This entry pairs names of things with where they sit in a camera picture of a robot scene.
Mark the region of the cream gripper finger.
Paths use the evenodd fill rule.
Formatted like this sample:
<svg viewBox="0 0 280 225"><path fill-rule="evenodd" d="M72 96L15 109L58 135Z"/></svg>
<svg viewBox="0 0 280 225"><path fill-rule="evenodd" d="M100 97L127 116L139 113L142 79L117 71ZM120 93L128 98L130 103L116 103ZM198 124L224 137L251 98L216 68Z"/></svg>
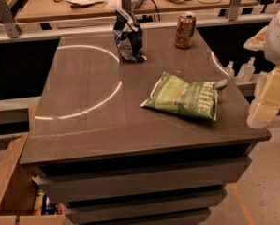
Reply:
<svg viewBox="0 0 280 225"><path fill-rule="evenodd" d="M267 26L263 27L254 36L249 38L243 46L250 51L263 51L267 29Z"/></svg>
<svg viewBox="0 0 280 225"><path fill-rule="evenodd" d="M264 128L280 112L280 66L259 74L254 96L246 122L251 128Z"/></svg>

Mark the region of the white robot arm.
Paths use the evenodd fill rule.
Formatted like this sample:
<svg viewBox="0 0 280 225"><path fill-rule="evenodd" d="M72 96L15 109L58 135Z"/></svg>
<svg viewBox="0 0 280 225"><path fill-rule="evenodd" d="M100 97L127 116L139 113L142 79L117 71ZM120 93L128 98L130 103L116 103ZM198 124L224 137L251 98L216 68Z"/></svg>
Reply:
<svg viewBox="0 0 280 225"><path fill-rule="evenodd" d="M280 112L280 10L243 46L251 51L263 50L265 59L275 64L271 72L259 75L247 117L249 127L264 128Z"/></svg>

